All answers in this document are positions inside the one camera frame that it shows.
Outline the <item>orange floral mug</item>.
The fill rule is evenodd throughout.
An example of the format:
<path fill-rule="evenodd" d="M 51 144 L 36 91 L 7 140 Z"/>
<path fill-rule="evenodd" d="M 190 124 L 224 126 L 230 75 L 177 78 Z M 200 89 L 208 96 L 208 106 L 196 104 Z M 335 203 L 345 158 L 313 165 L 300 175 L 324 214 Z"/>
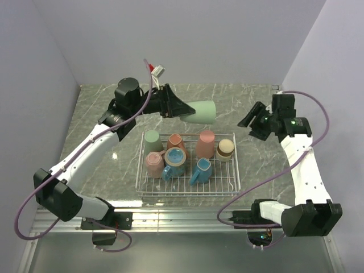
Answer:
<path fill-rule="evenodd" d="M 189 158 L 189 153 L 185 147 L 185 144 L 184 144 L 184 141 L 183 141 L 181 135 L 172 134 L 169 136 L 168 141 L 167 141 L 167 150 L 169 150 L 172 147 L 182 149 L 185 152 L 186 157 Z"/>

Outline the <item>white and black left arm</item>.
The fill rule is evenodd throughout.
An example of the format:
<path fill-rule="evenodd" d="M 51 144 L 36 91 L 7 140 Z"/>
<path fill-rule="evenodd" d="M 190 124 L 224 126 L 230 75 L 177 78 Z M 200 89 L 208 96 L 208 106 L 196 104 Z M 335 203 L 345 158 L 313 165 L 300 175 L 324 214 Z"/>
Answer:
<path fill-rule="evenodd" d="M 169 84 L 144 92 L 138 80 L 119 81 L 109 103 L 91 133 L 62 162 L 34 174 L 36 202 L 66 222 L 74 217 L 92 218 L 103 229 L 114 223 L 114 208 L 98 197 L 79 194 L 78 186 L 103 156 L 136 125 L 136 117 L 159 113 L 163 118 L 195 114 L 195 109 L 178 98 Z"/>

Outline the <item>tall pink plastic cup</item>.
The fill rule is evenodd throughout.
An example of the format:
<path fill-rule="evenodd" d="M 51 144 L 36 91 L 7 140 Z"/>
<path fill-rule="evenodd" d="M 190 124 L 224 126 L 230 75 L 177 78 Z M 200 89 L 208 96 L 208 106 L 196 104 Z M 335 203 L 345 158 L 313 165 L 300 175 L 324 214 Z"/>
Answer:
<path fill-rule="evenodd" d="M 200 133 L 196 144 L 196 155 L 198 158 L 210 159 L 214 155 L 215 134 L 211 130 L 204 130 Z"/>

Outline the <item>tall green plastic cup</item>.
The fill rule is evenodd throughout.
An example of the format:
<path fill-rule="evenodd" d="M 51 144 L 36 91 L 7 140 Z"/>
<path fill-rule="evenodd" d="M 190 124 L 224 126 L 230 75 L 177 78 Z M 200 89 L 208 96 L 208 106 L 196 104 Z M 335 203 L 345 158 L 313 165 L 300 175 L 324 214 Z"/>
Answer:
<path fill-rule="evenodd" d="M 144 135 L 144 154 L 150 152 L 161 152 L 164 150 L 160 134 L 156 130 L 148 130 Z"/>

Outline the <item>blue mug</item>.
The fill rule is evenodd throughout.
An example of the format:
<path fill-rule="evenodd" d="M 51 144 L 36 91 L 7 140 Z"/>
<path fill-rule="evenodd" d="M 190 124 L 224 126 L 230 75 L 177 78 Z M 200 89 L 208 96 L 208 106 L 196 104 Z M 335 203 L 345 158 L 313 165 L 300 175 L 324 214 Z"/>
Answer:
<path fill-rule="evenodd" d="M 193 174 L 189 180 L 190 185 L 206 184 L 212 175 L 212 164 L 209 159 L 201 158 L 197 161 Z"/>
<path fill-rule="evenodd" d="M 182 176 L 185 172 L 186 153 L 184 150 L 172 147 L 164 155 L 166 166 L 162 171 L 162 179 L 170 180 L 172 177 Z"/>

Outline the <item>pink mug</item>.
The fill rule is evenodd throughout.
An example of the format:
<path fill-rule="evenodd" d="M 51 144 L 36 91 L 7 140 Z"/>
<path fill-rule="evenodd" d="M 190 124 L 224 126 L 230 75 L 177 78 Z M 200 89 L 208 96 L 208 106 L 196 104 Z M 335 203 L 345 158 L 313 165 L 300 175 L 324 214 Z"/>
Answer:
<path fill-rule="evenodd" d="M 158 179 L 162 177 L 162 172 L 164 170 L 164 154 L 166 152 L 163 150 L 161 152 L 150 152 L 145 158 L 145 166 L 149 177 L 153 179 Z"/>

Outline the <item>short green plastic cup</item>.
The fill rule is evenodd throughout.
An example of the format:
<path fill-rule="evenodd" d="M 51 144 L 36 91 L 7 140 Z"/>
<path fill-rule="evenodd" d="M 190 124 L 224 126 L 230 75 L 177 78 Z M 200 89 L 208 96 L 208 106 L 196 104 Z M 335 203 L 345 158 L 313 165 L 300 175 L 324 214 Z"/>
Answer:
<path fill-rule="evenodd" d="M 195 113 L 180 117 L 180 120 L 187 123 L 211 125 L 216 119 L 216 105 L 214 101 L 188 102 L 187 105 L 195 109 Z"/>

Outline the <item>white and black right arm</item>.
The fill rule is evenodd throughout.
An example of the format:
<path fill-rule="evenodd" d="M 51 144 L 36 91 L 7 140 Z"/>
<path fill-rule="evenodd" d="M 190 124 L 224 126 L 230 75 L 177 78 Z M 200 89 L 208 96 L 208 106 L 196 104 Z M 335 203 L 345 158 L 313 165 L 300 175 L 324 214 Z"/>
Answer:
<path fill-rule="evenodd" d="M 288 206 L 273 199 L 258 199 L 251 206 L 253 225 L 279 225 L 288 237 L 323 237 L 330 233 L 342 216 L 342 206 L 335 204 L 325 188 L 314 154 L 314 140 L 309 122 L 297 117 L 295 92 L 279 92 L 266 106 L 256 102 L 239 123 L 250 127 L 249 134 L 266 140 L 275 134 L 289 163 L 295 204 Z"/>

